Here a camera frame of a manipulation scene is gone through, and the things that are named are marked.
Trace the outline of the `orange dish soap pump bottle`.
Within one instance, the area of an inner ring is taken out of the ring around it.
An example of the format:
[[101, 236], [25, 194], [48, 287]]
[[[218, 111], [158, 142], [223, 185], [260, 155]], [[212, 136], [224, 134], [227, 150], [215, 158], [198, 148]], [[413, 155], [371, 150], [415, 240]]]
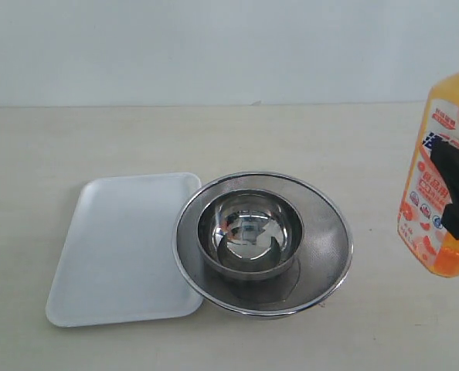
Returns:
[[428, 94], [397, 232], [428, 271], [459, 276], [459, 72]]

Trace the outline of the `small stainless steel bowl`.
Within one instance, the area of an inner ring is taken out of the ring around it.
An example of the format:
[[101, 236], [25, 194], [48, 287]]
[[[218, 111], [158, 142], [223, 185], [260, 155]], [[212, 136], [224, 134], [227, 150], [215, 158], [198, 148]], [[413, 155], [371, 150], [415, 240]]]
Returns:
[[304, 222], [283, 196], [241, 189], [217, 196], [197, 223], [205, 262], [232, 281], [266, 281], [287, 271], [304, 239]]

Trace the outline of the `steel mesh strainer basin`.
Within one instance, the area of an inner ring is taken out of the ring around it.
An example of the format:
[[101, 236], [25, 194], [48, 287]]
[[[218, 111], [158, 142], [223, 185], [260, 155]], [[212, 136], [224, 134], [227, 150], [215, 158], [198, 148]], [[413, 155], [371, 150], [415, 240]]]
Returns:
[[[304, 239], [292, 266], [266, 281], [232, 281], [204, 260], [197, 237], [198, 218], [217, 196], [241, 189], [264, 189], [283, 196], [300, 213]], [[175, 223], [172, 250], [185, 281], [217, 308], [235, 315], [283, 318], [323, 302], [345, 280], [354, 243], [349, 225], [323, 192], [295, 177], [247, 171], [225, 175], [185, 203]]]

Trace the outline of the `white rectangular foam tray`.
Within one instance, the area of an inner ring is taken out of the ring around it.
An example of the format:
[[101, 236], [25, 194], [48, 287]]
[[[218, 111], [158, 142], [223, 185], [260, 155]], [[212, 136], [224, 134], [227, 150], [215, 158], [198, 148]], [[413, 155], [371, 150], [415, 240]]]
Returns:
[[46, 302], [60, 328], [181, 318], [202, 297], [172, 252], [180, 210], [202, 183], [175, 172], [95, 179], [81, 190]]

